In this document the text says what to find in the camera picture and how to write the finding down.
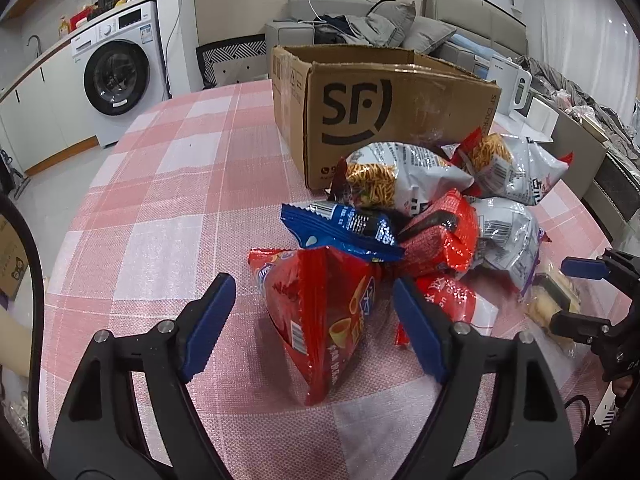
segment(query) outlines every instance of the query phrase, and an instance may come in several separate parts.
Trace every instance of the blue snack bag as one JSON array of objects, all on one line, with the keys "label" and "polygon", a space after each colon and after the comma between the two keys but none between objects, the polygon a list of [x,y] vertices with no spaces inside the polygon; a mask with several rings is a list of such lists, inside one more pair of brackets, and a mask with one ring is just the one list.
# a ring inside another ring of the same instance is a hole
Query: blue snack bag
[{"label": "blue snack bag", "polygon": [[368,262],[396,262],[404,255],[382,213],[313,202],[307,209],[282,204],[280,219],[303,249],[331,246]]}]

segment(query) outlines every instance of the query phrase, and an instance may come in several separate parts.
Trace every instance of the pink checkered tablecloth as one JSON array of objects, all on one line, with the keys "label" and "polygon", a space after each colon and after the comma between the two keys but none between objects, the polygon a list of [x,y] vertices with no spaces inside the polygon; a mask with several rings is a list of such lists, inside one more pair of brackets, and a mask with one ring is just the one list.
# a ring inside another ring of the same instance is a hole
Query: pink checkered tablecloth
[{"label": "pink checkered tablecloth", "polygon": [[[415,441],[439,388],[411,351],[393,345],[388,302],[369,319],[353,365],[326,402],[303,405],[287,357],[246,264],[251,248],[294,248],[280,203],[307,190],[273,118],[270,81],[206,90],[140,115],[95,176],[54,266],[46,295],[40,425],[46,449],[76,366],[92,335],[145,332],[199,298],[220,271],[238,299],[206,370],[188,389],[236,479],[388,479]],[[607,241],[564,183],[534,208],[553,240],[542,260],[595,256]],[[568,358],[526,319],[513,294],[484,274],[476,290],[500,307],[494,335],[533,331],[563,397],[597,406],[606,385],[597,359]],[[620,320],[629,300],[606,282],[580,282],[585,314]],[[152,454],[166,461],[148,392],[136,374]],[[490,393],[486,377],[459,460],[479,443]],[[579,412],[572,414],[574,431]]]}]

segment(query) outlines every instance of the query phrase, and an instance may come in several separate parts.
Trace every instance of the washing machine door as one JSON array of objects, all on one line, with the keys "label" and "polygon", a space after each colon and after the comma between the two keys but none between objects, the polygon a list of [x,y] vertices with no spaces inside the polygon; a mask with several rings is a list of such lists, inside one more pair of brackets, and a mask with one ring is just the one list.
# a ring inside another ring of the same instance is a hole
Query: washing machine door
[{"label": "washing machine door", "polygon": [[84,69],[84,91],[96,110],[122,115],[138,104],[149,83],[149,60],[129,41],[110,41],[98,48]]}]

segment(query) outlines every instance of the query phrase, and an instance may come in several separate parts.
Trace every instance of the soap bottle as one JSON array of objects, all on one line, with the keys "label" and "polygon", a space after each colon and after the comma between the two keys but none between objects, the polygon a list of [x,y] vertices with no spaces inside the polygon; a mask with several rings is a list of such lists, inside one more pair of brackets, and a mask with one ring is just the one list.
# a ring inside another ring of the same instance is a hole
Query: soap bottle
[{"label": "soap bottle", "polygon": [[69,22],[66,20],[66,16],[62,16],[60,18],[60,27],[58,28],[60,39],[64,38],[70,31],[71,31],[71,26],[69,25]]}]

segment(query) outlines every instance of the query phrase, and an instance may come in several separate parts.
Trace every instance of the washing machine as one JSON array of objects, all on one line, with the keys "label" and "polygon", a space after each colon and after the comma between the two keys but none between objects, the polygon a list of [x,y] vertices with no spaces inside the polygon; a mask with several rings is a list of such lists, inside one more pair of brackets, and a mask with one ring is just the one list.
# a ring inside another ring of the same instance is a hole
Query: washing machine
[{"label": "washing machine", "polygon": [[71,48],[101,146],[118,142],[138,115],[167,98],[155,1],[101,20],[72,38]]}]

